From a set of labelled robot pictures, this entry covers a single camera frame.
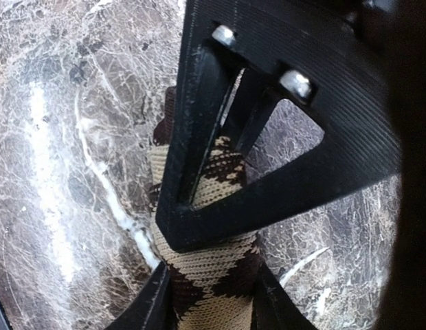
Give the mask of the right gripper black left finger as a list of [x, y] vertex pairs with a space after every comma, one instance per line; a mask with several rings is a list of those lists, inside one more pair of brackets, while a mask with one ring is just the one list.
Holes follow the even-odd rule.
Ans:
[[164, 263], [157, 266], [135, 300], [106, 329], [172, 329], [170, 276]]

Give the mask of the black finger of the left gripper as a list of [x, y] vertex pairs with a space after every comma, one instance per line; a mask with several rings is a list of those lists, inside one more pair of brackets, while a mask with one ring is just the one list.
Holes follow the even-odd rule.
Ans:
[[[178, 252], [261, 229], [399, 171], [381, 44], [395, 1], [188, 1], [157, 225]], [[194, 207], [219, 131], [250, 150], [279, 100], [324, 131], [314, 149]]]

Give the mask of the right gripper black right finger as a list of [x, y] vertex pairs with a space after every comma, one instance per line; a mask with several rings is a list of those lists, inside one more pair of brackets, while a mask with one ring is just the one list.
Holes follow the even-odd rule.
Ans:
[[254, 285], [252, 329], [317, 330], [262, 263]]

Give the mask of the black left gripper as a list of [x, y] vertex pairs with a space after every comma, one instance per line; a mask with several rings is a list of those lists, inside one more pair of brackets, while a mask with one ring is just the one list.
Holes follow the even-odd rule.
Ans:
[[385, 58], [402, 148], [401, 204], [376, 329], [426, 329], [426, 1], [353, 1], [360, 38]]

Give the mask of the brown argyle sock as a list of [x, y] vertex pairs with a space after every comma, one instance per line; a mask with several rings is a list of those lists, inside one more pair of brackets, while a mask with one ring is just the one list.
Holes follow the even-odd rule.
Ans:
[[[161, 183], [172, 137], [176, 88], [166, 90], [164, 118], [153, 131], [149, 152], [152, 186], [148, 191], [150, 231], [155, 251], [170, 275], [171, 306], [177, 329], [250, 329], [254, 285], [262, 263], [257, 232], [242, 234], [196, 252], [170, 248], [156, 222]], [[230, 137], [219, 135], [202, 171], [193, 206], [220, 201], [247, 183], [243, 156]]]

